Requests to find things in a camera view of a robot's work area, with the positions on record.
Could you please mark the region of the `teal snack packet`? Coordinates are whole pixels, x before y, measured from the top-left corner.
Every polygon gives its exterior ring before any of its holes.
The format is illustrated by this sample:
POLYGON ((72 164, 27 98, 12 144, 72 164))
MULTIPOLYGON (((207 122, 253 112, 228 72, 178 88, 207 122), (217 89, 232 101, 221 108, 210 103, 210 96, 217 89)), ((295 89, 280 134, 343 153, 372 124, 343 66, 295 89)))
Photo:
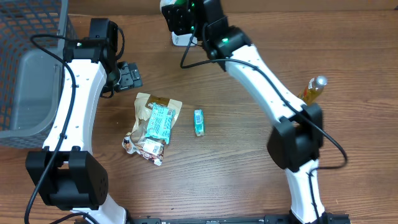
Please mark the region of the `teal snack packet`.
POLYGON ((174 116, 174 109, 153 103, 145 137, 164 140, 169 144, 174 116))

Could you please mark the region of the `brown snack wrapper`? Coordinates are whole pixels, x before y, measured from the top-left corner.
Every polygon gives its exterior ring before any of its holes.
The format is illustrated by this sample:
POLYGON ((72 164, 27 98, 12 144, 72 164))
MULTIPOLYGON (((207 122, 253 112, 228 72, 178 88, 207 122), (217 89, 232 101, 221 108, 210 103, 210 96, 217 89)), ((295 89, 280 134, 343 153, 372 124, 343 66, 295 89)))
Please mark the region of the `brown snack wrapper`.
POLYGON ((137 153, 155 165, 161 166, 164 160, 164 149, 168 144, 164 140, 145 137, 153 103, 175 110, 175 116, 172 120, 173 128, 182 108, 182 102, 148 93, 138 93, 134 102, 135 123, 132 131, 123 138, 122 147, 129 154, 137 153))

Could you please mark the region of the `teal tissue pack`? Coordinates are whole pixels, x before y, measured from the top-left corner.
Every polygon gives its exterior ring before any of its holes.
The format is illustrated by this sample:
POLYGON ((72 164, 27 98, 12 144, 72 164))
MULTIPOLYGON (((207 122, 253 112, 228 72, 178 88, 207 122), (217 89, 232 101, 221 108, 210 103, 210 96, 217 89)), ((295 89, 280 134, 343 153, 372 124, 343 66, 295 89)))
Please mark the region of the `teal tissue pack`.
POLYGON ((195 134, 197 136, 205 135, 205 120, 203 111, 201 109, 194 111, 194 126, 195 126, 195 134))

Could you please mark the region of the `yellow dish soap bottle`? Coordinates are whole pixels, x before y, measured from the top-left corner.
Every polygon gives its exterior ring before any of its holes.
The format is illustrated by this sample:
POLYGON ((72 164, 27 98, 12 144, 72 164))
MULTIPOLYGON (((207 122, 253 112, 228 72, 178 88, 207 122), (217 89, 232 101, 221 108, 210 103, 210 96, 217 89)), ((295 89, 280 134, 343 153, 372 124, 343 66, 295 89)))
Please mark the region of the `yellow dish soap bottle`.
POLYGON ((311 105, 321 95, 324 87, 328 84, 325 76, 317 76, 312 78, 308 85, 297 95, 307 105, 311 105))

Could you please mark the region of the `green lid jar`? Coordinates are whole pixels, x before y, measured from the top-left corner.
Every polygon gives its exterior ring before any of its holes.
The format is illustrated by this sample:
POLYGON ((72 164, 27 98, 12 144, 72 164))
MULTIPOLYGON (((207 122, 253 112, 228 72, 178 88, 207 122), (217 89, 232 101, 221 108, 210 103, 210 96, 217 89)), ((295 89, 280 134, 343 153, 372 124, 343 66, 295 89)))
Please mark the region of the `green lid jar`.
POLYGON ((160 0, 160 10, 165 6, 184 6, 189 0, 160 0))

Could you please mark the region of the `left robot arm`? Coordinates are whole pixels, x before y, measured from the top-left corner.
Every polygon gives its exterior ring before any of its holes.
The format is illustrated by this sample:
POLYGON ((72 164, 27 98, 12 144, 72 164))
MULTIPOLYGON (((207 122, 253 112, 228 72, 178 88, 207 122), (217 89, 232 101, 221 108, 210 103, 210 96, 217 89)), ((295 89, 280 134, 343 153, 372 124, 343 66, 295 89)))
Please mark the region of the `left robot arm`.
POLYGON ((137 66, 121 60, 124 42, 122 29, 106 18, 91 20, 88 37, 66 39, 58 58, 64 79, 53 126, 42 149, 25 160, 32 195, 85 223, 132 222, 109 195, 108 173, 91 145, 99 99, 142 86, 137 66))

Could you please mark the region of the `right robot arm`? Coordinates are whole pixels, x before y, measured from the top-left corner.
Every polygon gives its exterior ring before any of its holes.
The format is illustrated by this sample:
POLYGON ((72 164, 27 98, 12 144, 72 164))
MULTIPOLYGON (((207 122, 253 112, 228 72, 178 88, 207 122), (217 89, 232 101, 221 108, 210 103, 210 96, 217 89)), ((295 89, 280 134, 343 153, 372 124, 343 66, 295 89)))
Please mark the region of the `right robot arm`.
POLYGON ((322 111, 307 106, 278 80, 244 31, 228 23, 220 1, 161 1, 169 31, 197 38, 211 63, 237 79, 269 118, 267 150, 285 170, 293 223, 323 223, 317 167, 323 146, 322 111))

